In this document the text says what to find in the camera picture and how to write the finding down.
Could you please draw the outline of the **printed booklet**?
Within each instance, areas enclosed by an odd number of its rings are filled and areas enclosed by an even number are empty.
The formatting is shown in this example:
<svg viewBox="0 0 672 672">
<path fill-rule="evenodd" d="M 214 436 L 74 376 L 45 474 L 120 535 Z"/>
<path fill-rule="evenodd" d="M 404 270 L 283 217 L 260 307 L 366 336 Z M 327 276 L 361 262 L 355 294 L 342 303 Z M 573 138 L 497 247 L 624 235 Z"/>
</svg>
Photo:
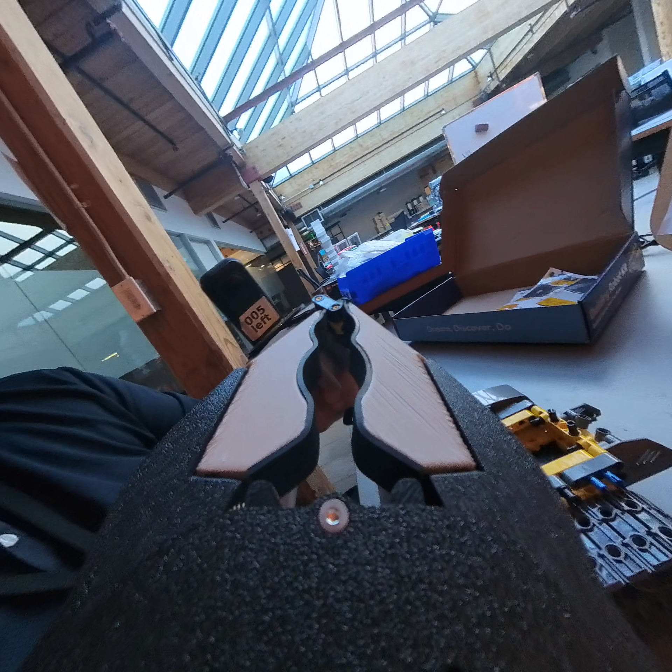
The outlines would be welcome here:
<svg viewBox="0 0 672 672">
<path fill-rule="evenodd" d="M 534 286 L 517 290 L 498 311 L 577 305 L 598 279 L 598 275 L 581 275 L 552 267 Z"/>
</svg>

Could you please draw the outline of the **wooden table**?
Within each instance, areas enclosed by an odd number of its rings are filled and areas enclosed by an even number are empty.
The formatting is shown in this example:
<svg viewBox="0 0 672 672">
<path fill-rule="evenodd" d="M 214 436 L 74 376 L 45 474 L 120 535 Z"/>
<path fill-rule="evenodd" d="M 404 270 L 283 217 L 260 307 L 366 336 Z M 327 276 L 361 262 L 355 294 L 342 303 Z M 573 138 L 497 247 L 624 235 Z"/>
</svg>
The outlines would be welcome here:
<svg viewBox="0 0 672 672">
<path fill-rule="evenodd" d="M 368 315 L 389 312 L 396 313 L 442 282 L 450 279 L 451 275 L 452 273 L 446 265 L 439 264 L 400 283 L 390 290 L 386 290 L 358 307 Z"/>
</svg>

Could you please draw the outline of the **slim wooden post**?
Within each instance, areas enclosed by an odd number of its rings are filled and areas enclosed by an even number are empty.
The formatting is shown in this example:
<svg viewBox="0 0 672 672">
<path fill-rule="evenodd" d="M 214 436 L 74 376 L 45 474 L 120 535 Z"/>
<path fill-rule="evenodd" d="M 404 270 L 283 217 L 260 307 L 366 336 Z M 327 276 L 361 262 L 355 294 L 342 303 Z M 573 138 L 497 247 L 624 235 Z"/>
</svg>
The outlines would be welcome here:
<svg viewBox="0 0 672 672">
<path fill-rule="evenodd" d="M 291 265 L 299 275 L 302 284 L 306 288 L 307 292 L 312 295 L 315 291 L 315 288 L 308 280 L 308 271 L 306 265 L 304 264 L 298 251 L 295 249 L 292 240 L 288 236 L 284 220 L 282 219 L 280 213 L 275 209 L 275 206 L 269 197 L 268 190 L 259 180 L 250 182 L 249 188 L 264 211 L 268 222 L 270 223 L 275 235 L 280 241 L 283 250 L 290 259 Z"/>
</svg>

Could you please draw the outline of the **open cardboard box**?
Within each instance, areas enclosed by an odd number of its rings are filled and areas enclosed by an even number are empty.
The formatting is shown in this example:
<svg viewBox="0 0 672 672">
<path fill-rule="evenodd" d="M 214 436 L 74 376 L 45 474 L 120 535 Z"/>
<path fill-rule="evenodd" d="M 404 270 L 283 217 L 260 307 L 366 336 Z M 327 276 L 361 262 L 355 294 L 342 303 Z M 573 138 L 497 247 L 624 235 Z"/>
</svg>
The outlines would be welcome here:
<svg viewBox="0 0 672 672">
<path fill-rule="evenodd" d="M 463 295 L 601 273 L 634 232 L 631 128 L 615 56 L 445 173 L 441 261 Z"/>
</svg>

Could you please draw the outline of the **instruction sheet board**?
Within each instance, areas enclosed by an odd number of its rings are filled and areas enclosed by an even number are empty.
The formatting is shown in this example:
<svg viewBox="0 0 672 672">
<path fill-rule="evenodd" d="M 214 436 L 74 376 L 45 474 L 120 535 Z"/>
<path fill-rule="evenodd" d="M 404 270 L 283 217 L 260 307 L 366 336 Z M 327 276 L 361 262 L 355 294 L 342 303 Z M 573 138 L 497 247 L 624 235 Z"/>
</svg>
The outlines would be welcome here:
<svg viewBox="0 0 672 672">
<path fill-rule="evenodd" d="M 671 251 L 671 133 L 669 133 L 659 183 L 652 206 L 650 229 L 654 240 Z"/>
</svg>

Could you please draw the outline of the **white whiteboard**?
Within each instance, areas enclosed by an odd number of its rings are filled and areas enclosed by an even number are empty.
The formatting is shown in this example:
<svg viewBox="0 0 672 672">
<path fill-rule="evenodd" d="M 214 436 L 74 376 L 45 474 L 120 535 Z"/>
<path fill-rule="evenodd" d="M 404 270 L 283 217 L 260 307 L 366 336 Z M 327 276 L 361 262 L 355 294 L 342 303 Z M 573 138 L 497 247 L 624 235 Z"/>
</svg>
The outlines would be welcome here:
<svg viewBox="0 0 672 672">
<path fill-rule="evenodd" d="M 442 128 L 457 164 L 546 103 L 539 72 L 506 89 Z"/>
</svg>

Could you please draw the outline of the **yellow grey toy bulldozer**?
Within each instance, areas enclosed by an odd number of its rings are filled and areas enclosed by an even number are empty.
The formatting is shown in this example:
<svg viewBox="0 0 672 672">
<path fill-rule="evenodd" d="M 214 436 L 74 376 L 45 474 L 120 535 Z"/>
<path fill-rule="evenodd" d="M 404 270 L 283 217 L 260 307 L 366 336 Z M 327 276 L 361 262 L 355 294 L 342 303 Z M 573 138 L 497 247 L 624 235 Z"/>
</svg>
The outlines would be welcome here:
<svg viewBox="0 0 672 672">
<path fill-rule="evenodd" d="M 558 413 L 509 385 L 474 392 L 516 436 L 565 502 L 600 583 L 617 592 L 671 570 L 671 514 L 634 491 L 671 468 L 671 449 L 593 426 L 599 408 Z"/>
</svg>

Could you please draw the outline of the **navy box base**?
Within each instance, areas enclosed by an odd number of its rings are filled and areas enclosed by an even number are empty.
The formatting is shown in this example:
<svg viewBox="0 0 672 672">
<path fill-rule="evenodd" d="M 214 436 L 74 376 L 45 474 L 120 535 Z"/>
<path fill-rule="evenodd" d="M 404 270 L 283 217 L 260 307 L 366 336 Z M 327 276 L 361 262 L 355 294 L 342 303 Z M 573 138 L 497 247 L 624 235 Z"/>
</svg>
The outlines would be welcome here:
<svg viewBox="0 0 672 672">
<path fill-rule="evenodd" d="M 512 288 L 482 292 L 456 278 L 442 282 L 393 317 L 401 340 L 423 343 L 586 345 L 598 339 L 643 274 L 637 234 L 626 241 L 599 240 L 551 262 L 515 263 Z M 550 268 L 598 275 L 577 304 L 499 311 L 517 290 L 534 286 Z"/>
</svg>

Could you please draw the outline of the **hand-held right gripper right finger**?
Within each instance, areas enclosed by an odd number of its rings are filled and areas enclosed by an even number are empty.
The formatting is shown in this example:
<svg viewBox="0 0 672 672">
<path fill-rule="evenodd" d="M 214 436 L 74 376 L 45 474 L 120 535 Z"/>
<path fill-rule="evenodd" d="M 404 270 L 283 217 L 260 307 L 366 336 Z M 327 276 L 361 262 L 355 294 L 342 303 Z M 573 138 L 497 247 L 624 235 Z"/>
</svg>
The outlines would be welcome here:
<svg viewBox="0 0 672 672">
<path fill-rule="evenodd" d="M 362 310 L 345 312 L 356 373 L 364 377 L 353 406 L 359 471 L 388 492 L 403 479 L 477 471 L 425 358 Z"/>
</svg>

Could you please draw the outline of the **white plastic bag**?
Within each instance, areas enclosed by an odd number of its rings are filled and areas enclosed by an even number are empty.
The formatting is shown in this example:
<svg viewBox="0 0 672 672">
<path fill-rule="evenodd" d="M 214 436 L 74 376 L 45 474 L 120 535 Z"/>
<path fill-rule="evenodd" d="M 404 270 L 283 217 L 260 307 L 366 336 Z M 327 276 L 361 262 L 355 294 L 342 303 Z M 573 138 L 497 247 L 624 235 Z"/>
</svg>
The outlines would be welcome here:
<svg viewBox="0 0 672 672">
<path fill-rule="evenodd" d="M 341 277 L 349 271 L 371 261 L 383 253 L 396 248 L 410 236 L 390 236 L 384 239 L 375 239 L 363 242 L 361 245 L 347 248 L 339 254 L 339 261 L 335 267 L 335 275 Z"/>
</svg>

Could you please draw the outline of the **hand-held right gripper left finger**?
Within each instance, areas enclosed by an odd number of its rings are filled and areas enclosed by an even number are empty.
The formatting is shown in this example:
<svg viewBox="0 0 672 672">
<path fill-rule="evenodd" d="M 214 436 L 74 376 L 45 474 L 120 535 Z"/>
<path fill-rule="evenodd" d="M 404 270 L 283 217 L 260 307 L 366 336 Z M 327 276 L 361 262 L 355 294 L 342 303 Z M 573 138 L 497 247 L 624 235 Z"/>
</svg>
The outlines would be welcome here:
<svg viewBox="0 0 672 672">
<path fill-rule="evenodd" d="M 288 494 L 315 469 L 319 439 L 308 390 L 318 341 L 314 310 L 259 354 L 208 442 L 197 475 L 267 481 Z"/>
</svg>

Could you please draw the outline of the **grey desk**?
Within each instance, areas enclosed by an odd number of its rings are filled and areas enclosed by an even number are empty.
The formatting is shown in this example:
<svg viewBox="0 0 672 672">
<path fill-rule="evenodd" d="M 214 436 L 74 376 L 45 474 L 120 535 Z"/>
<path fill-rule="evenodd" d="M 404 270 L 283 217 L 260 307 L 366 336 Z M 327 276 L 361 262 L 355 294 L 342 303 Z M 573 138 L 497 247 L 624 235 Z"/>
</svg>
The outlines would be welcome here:
<svg viewBox="0 0 672 672">
<path fill-rule="evenodd" d="M 649 233 L 659 177 L 634 183 L 634 223 Z M 558 411 L 589 403 L 601 409 L 599 426 L 622 440 L 646 438 L 671 448 L 671 252 L 651 246 L 645 270 L 599 339 L 589 345 L 420 343 L 471 391 L 510 384 L 543 408 Z M 339 491 L 356 484 L 342 423 L 321 436 L 320 466 Z M 671 639 L 671 589 L 628 606 L 634 624 Z"/>
</svg>

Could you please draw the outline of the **blue plastic bin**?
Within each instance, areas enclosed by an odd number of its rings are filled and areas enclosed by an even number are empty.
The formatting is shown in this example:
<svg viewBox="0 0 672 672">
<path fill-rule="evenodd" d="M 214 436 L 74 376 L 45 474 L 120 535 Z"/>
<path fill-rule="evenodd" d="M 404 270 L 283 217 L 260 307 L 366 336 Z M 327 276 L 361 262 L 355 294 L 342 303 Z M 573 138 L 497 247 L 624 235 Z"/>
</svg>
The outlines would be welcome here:
<svg viewBox="0 0 672 672">
<path fill-rule="evenodd" d="M 337 277 L 341 296 L 357 305 L 440 264 L 439 248 L 432 229 L 410 236 L 405 242 Z"/>
</svg>

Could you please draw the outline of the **person's dark blue jacket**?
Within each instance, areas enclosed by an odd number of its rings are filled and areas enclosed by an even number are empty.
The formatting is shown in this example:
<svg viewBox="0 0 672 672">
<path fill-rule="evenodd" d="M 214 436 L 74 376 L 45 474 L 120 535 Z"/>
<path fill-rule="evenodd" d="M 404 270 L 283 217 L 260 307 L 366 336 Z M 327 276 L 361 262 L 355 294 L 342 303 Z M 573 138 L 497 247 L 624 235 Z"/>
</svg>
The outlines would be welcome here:
<svg viewBox="0 0 672 672">
<path fill-rule="evenodd" d="M 95 535 L 120 492 L 163 437 L 199 404 L 174 391 L 76 368 L 1 379 L 1 487 Z M 86 552 L 1 506 L 1 670 L 17 671 L 69 588 L 8 593 L 22 575 L 79 572 Z"/>
</svg>

